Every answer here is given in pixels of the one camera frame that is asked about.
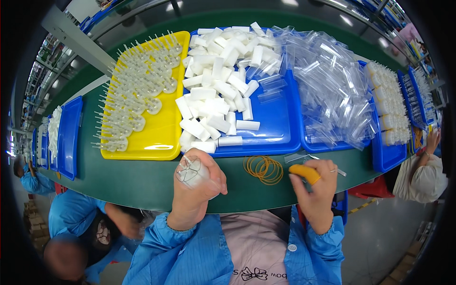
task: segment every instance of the bow print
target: bow print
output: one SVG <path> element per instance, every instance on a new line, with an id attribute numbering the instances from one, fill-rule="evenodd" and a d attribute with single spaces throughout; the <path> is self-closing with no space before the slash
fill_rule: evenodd
<path id="1" fill-rule="evenodd" d="M 244 281 L 250 280 L 252 278 L 258 278 L 260 280 L 268 279 L 268 274 L 266 273 L 266 270 L 258 269 L 257 267 L 255 267 L 254 273 L 252 273 L 248 267 L 245 267 L 245 269 L 242 270 L 241 273 L 242 280 Z"/>

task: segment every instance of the yellow floor line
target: yellow floor line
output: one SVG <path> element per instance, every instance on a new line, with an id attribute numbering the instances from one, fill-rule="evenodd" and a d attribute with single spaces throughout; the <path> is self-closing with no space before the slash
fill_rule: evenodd
<path id="1" fill-rule="evenodd" d="M 377 200 L 377 198 L 374 198 L 374 199 L 370 200 L 369 202 L 364 203 L 363 205 L 359 206 L 358 208 L 349 211 L 349 212 L 348 212 L 348 215 L 350 215 L 351 213 L 354 213 L 354 212 L 356 212 L 356 211 L 358 211 L 358 210 L 360 210 L 360 209 L 362 209 L 362 208 L 364 208 L 364 207 L 367 207 L 367 205 L 369 205 L 370 203 L 375 202 L 376 200 Z"/>

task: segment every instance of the pink shirt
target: pink shirt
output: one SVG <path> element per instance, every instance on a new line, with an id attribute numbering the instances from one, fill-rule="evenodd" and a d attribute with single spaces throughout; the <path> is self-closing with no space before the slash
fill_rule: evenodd
<path id="1" fill-rule="evenodd" d="M 229 285 L 288 284 L 284 258 L 290 227 L 268 211 L 220 215 L 234 264 Z"/>

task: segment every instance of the worker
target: worker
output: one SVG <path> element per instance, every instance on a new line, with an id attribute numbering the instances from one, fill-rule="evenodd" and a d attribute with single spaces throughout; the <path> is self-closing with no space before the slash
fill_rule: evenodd
<path id="1" fill-rule="evenodd" d="M 54 198 L 43 258 L 60 280 L 100 283 L 111 261 L 131 261 L 139 238 L 138 209 L 120 207 L 67 190 Z"/>
<path id="2" fill-rule="evenodd" d="M 420 203 L 433 202 L 448 186 L 443 173 L 442 159 L 434 155 L 440 143 L 440 129 L 431 131 L 426 140 L 426 150 L 384 174 L 388 191 L 404 200 Z"/>
<path id="3" fill-rule="evenodd" d="M 406 24 L 405 22 L 402 23 L 402 25 L 404 26 L 402 30 L 400 30 L 399 32 L 399 35 L 405 39 L 407 42 L 411 42 L 412 40 L 414 39 L 417 39 L 417 38 L 421 38 L 420 34 L 418 33 L 418 31 L 416 30 L 415 28 L 415 25 L 413 23 L 408 23 Z M 394 39 L 393 39 L 393 42 L 398 46 L 400 47 L 401 49 L 404 49 L 405 48 L 405 44 L 404 42 L 400 39 L 399 36 L 396 36 Z M 392 49 L 392 52 L 395 56 L 398 56 L 399 55 L 399 50 L 391 45 L 391 49 Z"/>
<path id="4" fill-rule="evenodd" d="M 289 225 L 268 211 L 206 215 L 208 200 L 228 194 L 226 176 L 207 153 L 190 149 L 186 156 L 198 157 L 211 179 L 190 190 L 174 176 L 172 211 L 146 228 L 123 285 L 342 283 L 344 228 L 331 211 L 337 183 L 332 161 L 306 162 L 321 176 L 312 193 L 290 174 L 309 222 L 304 229 L 296 206 Z"/>
<path id="5" fill-rule="evenodd" d="M 26 164 L 25 158 L 22 159 L 21 156 L 18 156 L 14 161 L 13 172 L 14 175 L 20 178 L 24 189 L 30 194 L 46 196 L 49 193 L 55 192 L 54 182 L 41 173 L 36 172 L 33 168 L 32 161 Z"/>

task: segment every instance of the rubber band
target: rubber band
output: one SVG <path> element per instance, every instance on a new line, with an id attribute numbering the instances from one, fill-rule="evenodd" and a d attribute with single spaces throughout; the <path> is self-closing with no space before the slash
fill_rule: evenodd
<path id="1" fill-rule="evenodd" d="M 284 175 L 282 164 L 269 156 L 246 156 L 244 157 L 242 164 L 245 172 L 258 178 L 261 183 L 265 185 L 275 185 L 279 183 Z"/>

